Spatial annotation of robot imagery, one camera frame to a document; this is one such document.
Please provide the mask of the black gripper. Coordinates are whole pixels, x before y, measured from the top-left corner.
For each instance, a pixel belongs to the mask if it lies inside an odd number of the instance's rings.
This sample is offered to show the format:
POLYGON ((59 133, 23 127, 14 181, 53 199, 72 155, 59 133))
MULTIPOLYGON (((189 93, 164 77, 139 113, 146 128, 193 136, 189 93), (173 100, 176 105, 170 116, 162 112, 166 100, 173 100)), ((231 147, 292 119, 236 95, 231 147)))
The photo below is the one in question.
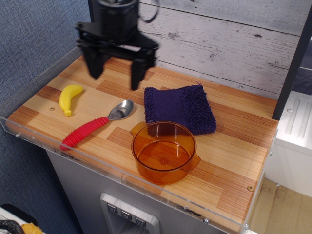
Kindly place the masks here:
POLYGON ((78 46, 83 51, 89 73, 94 79, 100 77, 104 64, 112 56, 132 60, 131 89, 135 91, 144 79, 148 66, 155 64, 158 44, 138 30, 139 1, 110 0, 110 2, 114 14, 114 44, 85 47, 84 35, 88 32, 90 22, 79 22, 76 24, 79 31, 78 46))

